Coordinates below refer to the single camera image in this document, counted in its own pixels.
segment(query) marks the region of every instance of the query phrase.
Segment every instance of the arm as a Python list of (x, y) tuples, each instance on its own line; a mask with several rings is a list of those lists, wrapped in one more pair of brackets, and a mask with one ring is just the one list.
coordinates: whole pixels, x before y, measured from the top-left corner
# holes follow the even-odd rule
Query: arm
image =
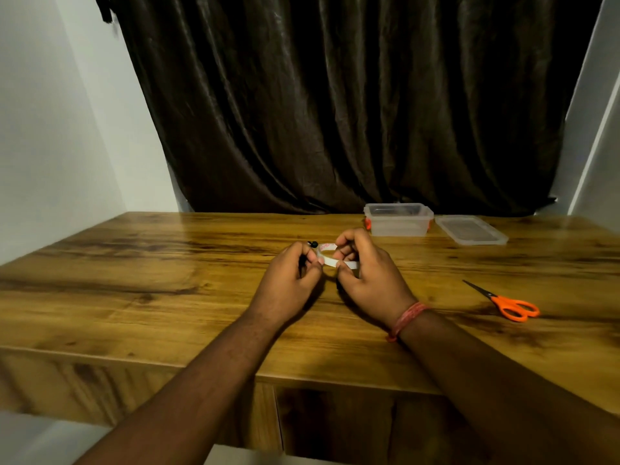
[[(334, 258), (360, 259), (338, 280), (391, 328), (417, 300), (390, 256), (363, 229), (345, 231)], [(400, 333), (430, 376), (502, 463), (620, 463), (620, 420), (512, 361), (432, 310)]]
[[(299, 258), (305, 255), (305, 275)], [(269, 265), (250, 307), (150, 401), (76, 464), (202, 464), (235, 398), (285, 323), (297, 315), (322, 274), (301, 242)]]

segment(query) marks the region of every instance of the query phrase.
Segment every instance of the clear plastic box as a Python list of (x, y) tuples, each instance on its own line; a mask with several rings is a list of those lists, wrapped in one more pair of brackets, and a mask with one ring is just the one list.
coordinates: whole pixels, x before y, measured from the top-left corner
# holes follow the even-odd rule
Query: clear plastic box
[(423, 204), (366, 204), (364, 214), (376, 237), (423, 237), (434, 216)]
[(506, 235), (473, 215), (440, 215), (435, 220), (460, 245), (505, 245), (508, 242)]

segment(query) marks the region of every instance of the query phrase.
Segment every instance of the curtain fold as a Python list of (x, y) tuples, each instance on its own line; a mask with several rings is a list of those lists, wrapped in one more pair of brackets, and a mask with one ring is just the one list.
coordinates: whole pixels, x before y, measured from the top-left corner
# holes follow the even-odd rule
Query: curtain fold
[(601, 0), (110, 0), (197, 211), (531, 214)]

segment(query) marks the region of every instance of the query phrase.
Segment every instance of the tape roll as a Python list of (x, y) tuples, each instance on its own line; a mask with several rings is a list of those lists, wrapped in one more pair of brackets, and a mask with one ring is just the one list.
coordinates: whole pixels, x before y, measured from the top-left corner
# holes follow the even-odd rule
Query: tape roll
[[(336, 243), (323, 243), (317, 247), (316, 255), (319, 258), (323, 258), (325, 260), (325, 264), (327, 264), (328, 266), (331, 266), (332, 268), (335, 268), (336, 264), (340, 260), (325, 256), (323, 253), (321, 253), (321, 251), (333, 251), (337, 248), (338, 248), (338, 245)], [(358, 267), (360, 267), (360, 263), (357, 261), (344, 261), (344, 263), (347, 266), (349, 266), (351, 269), (357, 269)]]

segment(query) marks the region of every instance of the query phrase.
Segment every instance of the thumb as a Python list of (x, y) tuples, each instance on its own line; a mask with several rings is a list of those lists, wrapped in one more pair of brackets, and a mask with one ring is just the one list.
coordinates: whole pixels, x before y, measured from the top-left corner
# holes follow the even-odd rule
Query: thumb
[(308, 290), (314, 289), (314, 286), (319, 283), (321, 276), (323, 275), (323, 265), (315, 261), (306, 270), (306, 275), (301, 278), (301, 284)]
[(352, 269), (343, 261), (338, 261), (336, 268), (338, 270), (338, 281), (342, 284), (342, 288), (345, 289), (345, 292), (351, 295), (351, 292), (355, 290), (355, 287), (357, 284), (360, 284), (361, 281), (355, 277)]

